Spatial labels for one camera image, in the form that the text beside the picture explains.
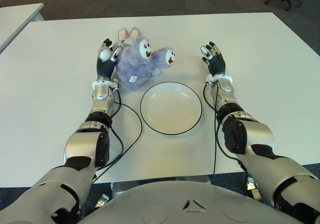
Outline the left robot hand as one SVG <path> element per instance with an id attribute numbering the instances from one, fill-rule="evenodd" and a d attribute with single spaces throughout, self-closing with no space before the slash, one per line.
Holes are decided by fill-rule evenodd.
<path id="1" fill-rule="evenodd" d="M 96 72 L 98 79 L 110 80 L 114 68 L 123 51 L 121 46 L 112 46 L 112 41 L 107 38 L 101 44 L 97 53 Z"/>

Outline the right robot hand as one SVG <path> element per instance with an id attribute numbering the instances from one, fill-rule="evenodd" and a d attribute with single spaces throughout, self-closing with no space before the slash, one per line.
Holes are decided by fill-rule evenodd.
<path id="1" fill-rule="evenodd" d="M 212 76 L 226 73 L 225 60 L 217 45 L 210 41 L 209 44 L 202 45 L 200 50 L 204 55 L 202 60 L 207 64 Z"/>

